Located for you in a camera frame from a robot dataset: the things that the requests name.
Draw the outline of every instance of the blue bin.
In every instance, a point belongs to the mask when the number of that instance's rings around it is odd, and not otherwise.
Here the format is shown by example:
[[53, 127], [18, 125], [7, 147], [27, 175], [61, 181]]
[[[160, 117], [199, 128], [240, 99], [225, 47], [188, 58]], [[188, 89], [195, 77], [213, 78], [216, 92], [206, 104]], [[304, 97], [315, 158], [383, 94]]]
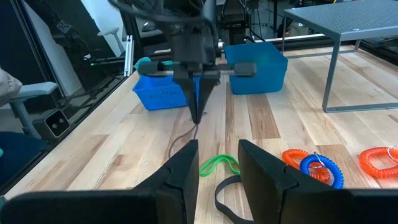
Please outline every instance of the blue bin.
[[271, 93], [282, 89], [287, 58], [272, 43], [227, 46], [225, 56], [230, 65], [236, 62], [254, 62], [257, 66], [257, 73], [253, 77], [229, 77], [233, 94]]
[[[150, 61], [149, 58], [140, 59], [135, 67], [138, 69], [139, 63]], [[197, 90], [199, 89], [199, 79], [195, 79]], [[140, 75], [138, 82], [132, 89], [137, 93], [145, 109], [161, 110], [176, 108], [187, 105], [187, 100], [181, 87], [173, 82], [173, 76], [148, 77]]]

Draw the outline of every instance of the wooden tabletop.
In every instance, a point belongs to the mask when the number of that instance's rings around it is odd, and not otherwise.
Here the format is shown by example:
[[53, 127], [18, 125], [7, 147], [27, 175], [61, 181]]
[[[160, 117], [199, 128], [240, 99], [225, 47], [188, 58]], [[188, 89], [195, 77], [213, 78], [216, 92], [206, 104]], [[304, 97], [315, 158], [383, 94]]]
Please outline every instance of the wooden tabletop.
[[[357, 158], [370, 147], [397, 144], [398, 111], [324, 113], [329, 63], [329, 56], [289, 60], [283, 90], [266, 95], [232, 95], [228, 78], [222, 77], [199, 126], [200, 164], [217, 154], [237, 158], [238, 139], [248, 139], [277, 157], [290, 148], [317, 151], [339, 165], [346, 188], [398, 187], [397, 178], [377, 180], [366, 175]], [[186, 107], [145, 110], [131, 91], [137, 79], [136, 73], [129, 77], [6, 197], [42, 190], [130, 189], [155, 172], [167, 160], [171, 142], [193, 123]], [[330, 103], [397, 101], [396, 86], [398, 67], [362, 51], [340, 55]], [[173, 152], [191, 137], [178, 141]], [[386, 157], [373, 162], [380, 168], [395, 166]], [[230, 223], [213, 200], [216, 186], [230, 175], [219, 166], [200, 178], [195, 223]], [[241, 185], [230, 185], [219, 198], [240, 217], [251, 218]]]

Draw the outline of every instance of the blue coiled keychain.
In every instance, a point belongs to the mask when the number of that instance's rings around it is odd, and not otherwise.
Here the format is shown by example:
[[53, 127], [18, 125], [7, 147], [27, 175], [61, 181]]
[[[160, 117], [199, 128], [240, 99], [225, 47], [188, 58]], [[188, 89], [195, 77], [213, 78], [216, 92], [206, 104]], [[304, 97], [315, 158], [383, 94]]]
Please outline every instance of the blue coiled keychain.
[[335, 189], [343, 188], [344, 186], [343, 173], [332, 160], [330, 160], [325, 156], [321, 156], [318, 154], [307, 156], [300, 163], [300, 171], [303, 172], [303, 174], [310, 175], [310, 164], [313, 162], [320, 162], [323, 166], [325, 166], [330, 170], [331, 174], [333, 174], [333, 177], [335, 179], [333, 181], [333, 184], [331, 185], [332, 187], [334, 187]]

